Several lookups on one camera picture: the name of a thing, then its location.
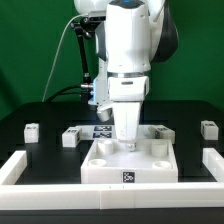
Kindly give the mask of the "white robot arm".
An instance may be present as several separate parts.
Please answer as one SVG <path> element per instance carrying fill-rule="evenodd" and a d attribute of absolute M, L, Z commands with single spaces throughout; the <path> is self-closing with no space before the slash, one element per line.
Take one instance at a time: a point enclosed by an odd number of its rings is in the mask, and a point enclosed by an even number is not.
<path fill-rule="evenodd" d="M 74 6 L 83 16 L 82 34 L 96 37 L 99 72 L 83 84 L 89 103 L 101 121 L 114 120 L 117 140 L 133 151 L 151 64 L 178 46 L 168 0 L 74 0 Z"/>

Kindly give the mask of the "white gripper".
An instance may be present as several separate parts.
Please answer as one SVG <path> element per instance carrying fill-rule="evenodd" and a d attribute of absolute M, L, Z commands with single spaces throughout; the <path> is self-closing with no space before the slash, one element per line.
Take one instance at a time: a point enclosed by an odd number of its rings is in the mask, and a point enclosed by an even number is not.
<path fill-rule="evenodd" d="M 149 92 L 149 78 L 110 77 L 108 87 L 116 137 L 128 144 L 129 151 L 135 151 L 141 106 Z"/>

